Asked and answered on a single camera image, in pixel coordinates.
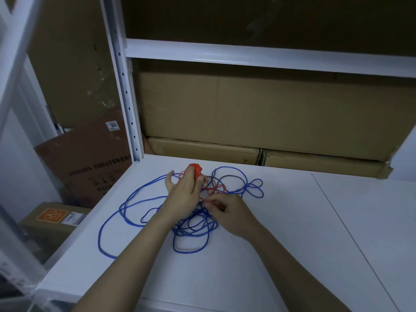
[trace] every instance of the blue cable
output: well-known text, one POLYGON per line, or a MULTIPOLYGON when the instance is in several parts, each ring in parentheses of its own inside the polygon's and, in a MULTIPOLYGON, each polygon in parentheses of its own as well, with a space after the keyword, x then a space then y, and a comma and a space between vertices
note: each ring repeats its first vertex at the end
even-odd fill
MULTIPOLYGON (((179 177, 180 173, 175 173, 174 176, 175 177, 179 177)), ((240 180, 242 180, 242 182, 244 183, 244 185, 236 190, 227 190, 225 189, 223 192, 226 194, 237 194, 240 195, 241 197, 247 192, 250 195, 252 195, 255 198, 262 198, 264 196, 263 191, 260 189, 260 187, 263 186, 263 181, 259 178, 253 179, 251 182, 248 182, 248 179, 246 177, 246 175, 239 170, 236 167, 231 167, 231 166, 220 166, 218 168, 216 168, 215 170, 212 171, 211 173, 211 181, 208 183, 207 186, 214 186, 214 180, 217 182, 217 184, 221 185, 223 184, 223 179, 226 177, 236 177, 239 178, 240 180), (217 173, 218 170, 220 170, 221 168, 231 168, 234 170, 237 170, 238 172, 240 172, 242 174, 242 177, 237 176, 237 175, 225 175, 225 176, 221 176, 220 178, 216 178, 215 175, 217 173), (256 181, 260 181, 260 185, 256 185, 254 184, 254 182, 256 181), (255 189, 258 190, 260 192, 259 195, 254 195, 249 189, 255 189)), ((139 187, 138 189, 136 189, 134 192, 131 193, 131 195, 128 196, 128 198, 126 199, 126 201, 124 203, 122 203, 119 207, 119 209, 114 212, 112 215, 109 216, 109 218, 107 220, 104 221, 104 223, 102 224, 100 230, 98 231, 98 250, 105 256, 112 258, 112 259, 116 259, 117 256, 111 255, 108 252, 104 251, 103 248, 101 247, 101 234, 102 231, 105 227, 105 225, 112 219, 112 217, 114 217, 115 215, 119 214, 121 215, 121 217, 124 219, 124 221, 132 226, 135 227, 139 227, 142 228, 146 225, 147 221, 144 221, 143 219, 149 214, 149 212, 151 212, 152 210, 156 210, 156 212, 159 211, 159 209, 163 206, 163 204, 161 204, 159 207, 156 208, 150 208, 145 214, 144 216, 140 219, 140 223, 134 223, 133 221, 131 221, 128 217, 127 217, 127 213, 126 210, 130 207, 133 207, 135 205, 138 205, 140 203, 144 203, 146 201, 151 201, 151 200, 156 200, 156 199, 162 199, 162 198, 166 198, 167 196, 159 196, 159 197, 155 197, 155 198, 150 198, 150 199, 144 199, 144 200, 140 200, 136 203, 133 203, 131 205, 129 205, 129 201, 131 201, 138 193, 140 190, 142 190, 143 188, 150 186, 154 183, 157 183, 161 180, 164 180, 166 178, 166 174, 159 176, 158 178, 155 178, 154 180, 144 184, 143 186, 139 187)), ((213 220, 212 216, 209 214, 208 210, 202 206, 202 201, 200 201, 195 209, 192 211, 192 213, 185 219, 180 220, 177 224, 175 224, 175 226, 172 228, 172 232, 174 233, 174 240, 173 240, 173 249, 175 252, 180 253, 180 254, 193 254, 193 253, 197 253, 199 251, 202 251, 208 244, 209 241, 209 237, 210 237, 210 232, 214 231, 216 228, 218 227, 218 223, 213 220), (191 220, 193 220, 196 217, 200 217, 201 220, 194 225, 190 225, 191 220), (175 243, 176 243, 176 238, 177 237, 201 237, 201 236, 207 236, 206 240, 205 240, 205 244, 197 249, 197 250, 193 250, 193 251, 180 251, 178 249, 176 249, 175 247, 175 243)))

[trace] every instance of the orange label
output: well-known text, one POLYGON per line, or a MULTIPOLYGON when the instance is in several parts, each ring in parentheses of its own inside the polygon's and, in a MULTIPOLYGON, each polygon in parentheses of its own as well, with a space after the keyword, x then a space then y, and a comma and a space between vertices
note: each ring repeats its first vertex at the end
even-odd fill
POLYGON ((65 210, 47 208, 37 219, 41 221, 58 223, 67 213, 68 211, 65 210))

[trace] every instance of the white wall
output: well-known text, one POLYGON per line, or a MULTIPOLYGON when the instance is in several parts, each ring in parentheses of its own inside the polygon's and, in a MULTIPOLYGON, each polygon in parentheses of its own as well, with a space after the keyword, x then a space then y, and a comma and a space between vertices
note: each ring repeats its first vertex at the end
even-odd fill
POLYGON ((394 170, 388 179, 416 182, 416 126, 394 155, 391 166, 394 170))
POLYGON ((43 201, 61 201, 12 109, 0 138, 0 173, 0 203, 17 222, 43 201))

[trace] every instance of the cable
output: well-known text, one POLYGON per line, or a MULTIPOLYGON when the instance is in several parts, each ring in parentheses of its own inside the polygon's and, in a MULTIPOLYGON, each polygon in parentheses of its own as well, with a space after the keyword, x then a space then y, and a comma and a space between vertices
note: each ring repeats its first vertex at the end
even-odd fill
MULTIPOLYGON (((182 173, 175 173, 174 176, 176 178, 181 178, 184 175, 184 172, 182 173)), ((151 212, 152 210, 156 210, 156 212, 160 209, 160 207, 163 205, 161 204, 159 207, 155 207, 155 208, 150 208, 144 215, 143 217, 140 219, 140 223, 134 223, 133 221, 131 221, 128 217, 127 217, 127 209, 131 208, 135 205, 144 203, 146 201, 152 201, 152 200, 157 200, 157 199, 162 199, 162 198, 166 198, 167 196, 159 196, 159 197, 154 197, 154 198, 150 198, 150 199, 143 199, 140 200, 136 203, 133 203, 131 205, 129 205, 129 202, 145 187, 150 186, 154 183, 157 183, 161 180, 164 180, 166 178, 166 174, 159 176, 158 178, 155 178, 154 180, 144 184, 143 186, 139 187, 138 189, 136 189, 134 192, 132 192, 128 198, 126 199, 125 202, 123 202, 119 209, 114 212, 112 215, 110 215, 108 217, 107 220, 104 221, 104 223, 102 224, 100 230, 98 231, 98 249, 99 251, 112 259, 116 259, 117 257, 114 255, 109 254, 108 252, 104 251, 104 249, 101 247, 101 235, 102 235, 102 231, 105 227, 105 225, 117 214, 121 215, 121 217, 124 219, 124 221, 132 226, 135 227, 139 227, 142 228, 146 225, 147 221, 144 221, 144 218, 149 214, 149 212, 151 212)), ((226 194, 237 194, 240 195, 241 197, 247 192, 250 195, 252 195, 255 198, 262 198, 264 196, 263 191, 261 190, 260 187, 263 186, 263 181, 259 178, 253 179, 251 182, 248 182, 247 176, 238 168, 236 167, 231 167, 231 166, 220 166, 218 168, 216 168, 215 170, 212 171, 211 176, 209 176, 209 178, 211 179, 207 185, 203 188, 201 188, 201 193, 206 191, 206 193, 208 195, 213 194, 213 193, 226 193, 226 194), (216 173, 218 170, 220 169, 224 169, 224 168, 229 168, 229 169, 234 169, 238 172, 241 173, 242 177, 237 176, 237 175, 232 175, 232 174, 228 174, 225 176, 221 176, 220 178, 216 177, 216 173), (226 185, 224 184, 223 180, 227 177, 236 177, 239 178, 242 183, 244 184, 241 188, 236 189, 236 190, 227 190, 226 189, 226 185), (249 189, 251 190, 258 190, 258 195, 253 194, 249 189)), ((208 210, 202 206, 202 203, 204 202, 203 198, 200 198, 200 201, 198 202, 198 204, 196 205, 195 209, 192 211, 192 213, 185 219, 180 220, 177 224, 175 224, 175 226, 172 228, 172 232, 174 233, 174 239, 173 239, 173 250, 177 253, 180 254, 193 254, 193 253, 197 253, 199 251, 202 251, 208 244, 209 241, 209 237, 210 237, 210 233, 212 231, 214 231, 217 227, 218 227, 218 223, 213 220, 212 216, 209 214, 208 210), (191 225, 191 221, 193 219, 197 219, 198 222, 196 224, 192 224, 191 225), (206 240, 205 240, 205 244, 197 249, 197 250, 192 250, 192 251, 180 251, 178 250, 175 245, 176 245, 176 239, 177 237, 201 237, 201 236, 207 236, 206 240)))

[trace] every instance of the person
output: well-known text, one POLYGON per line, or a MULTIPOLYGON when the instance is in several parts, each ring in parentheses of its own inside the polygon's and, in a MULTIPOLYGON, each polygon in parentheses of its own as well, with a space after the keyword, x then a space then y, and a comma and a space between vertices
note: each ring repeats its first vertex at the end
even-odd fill
MULTIPOLYGON (((74 312, 135 310, 166 236, 195 208, 205 181, 203 175, 195 180, 192 167, 176 184, 173 174, 165 179, 168 197, 163 206, 84 294, 74 312)), ((204 207, 227 231, 254 247, 289 311, 350 311, 257 221, 239 195, 212 194, 204 207)))

